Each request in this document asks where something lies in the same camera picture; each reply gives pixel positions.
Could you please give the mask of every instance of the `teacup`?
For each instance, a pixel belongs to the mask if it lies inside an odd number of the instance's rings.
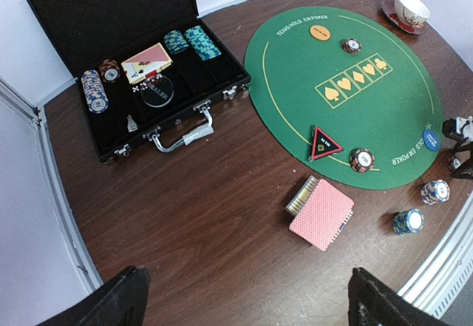
[[[430,18],[430,11],[421,0],[394,0],[394,10],[406,24],[419,25]]]

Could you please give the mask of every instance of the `red playing card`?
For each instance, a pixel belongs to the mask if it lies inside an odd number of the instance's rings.
[[[349,197],[320,180],[289,229],[325,251],[352,216],[353,205]]]

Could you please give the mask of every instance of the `red triangle marker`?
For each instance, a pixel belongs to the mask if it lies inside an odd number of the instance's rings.
[[[322,129],[316,126],[315,132],[313,133],[313,145],[311,160],[318,160],[330,154],[343,151],[343,147],[337,144],[334,139],[324,133]]]

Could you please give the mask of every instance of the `poker mat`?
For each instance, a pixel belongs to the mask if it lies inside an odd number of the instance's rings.
[[[330,32],[318,40],[310,28]],[[354,38],[361,51],[341,44]],[[443,112],[432,77],[416,54],[380,24],[346,10],[302,7],[264,23],[245,57],[250,96],[273,136],[297,159],[333,180],[363,189],[393,189],[419,178],[438,152]],[[309,161],[314,126],[343,151]],[[350,153],[368,149],[375,168],[358,173]]]

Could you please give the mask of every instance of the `poker chip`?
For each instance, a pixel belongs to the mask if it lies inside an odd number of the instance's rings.
[[[432,130],[424,130],[422,134],[423,142],[430,151],[437,151],[440,148],[440,142],[437,135]]]
[[[355,172],[368,172],[375,168],[375,156],[368,149],[355,150],[350,155],[350,165]]]
[[[449,158],[449,169],[453,172],[455,169],[460,168],[461,161],[457,156],[452,156]]]
[[[310,34],[320,41],[327,41],[331,37],[330,31],[321,25],[313,25],[310,27]]]
[[[434,180],[422,187],[421,198],[429,206],[444,203],[450,199],[450,187],[444,180]]]
[[[341,48],[349,54],[356,54],[361,51],[361,44],[358,40],[349,38],[341,43]]]
[[[84,72],[81,76],[81,83],[89,111],[94,114],[105,112],[109,107],[109,99],[98,72],[94,69]]]
[[[423,225],[424,218],[419,209],[402,211],[392,221],[392,227],[397,235],[419,233],[422,231]]]
[[[189,44],[179,30],[172,30],[164,36],[164,44],[172,55],[189,48]]]
[[[153,108],[161,108],[174,97],[174,85],[161,74],[149,77],[140,83],[143,102]]]
[[[211,60],[212,58],[222,55],[222,52],[215,46],[208,35],[205,34],[204,29],[200,25],[187,29],[184,32],[184,36],[202,61]]]
[[[98,67],[103,82],[113,83],[120,77],[120,67],[115,60],[106,59]]]

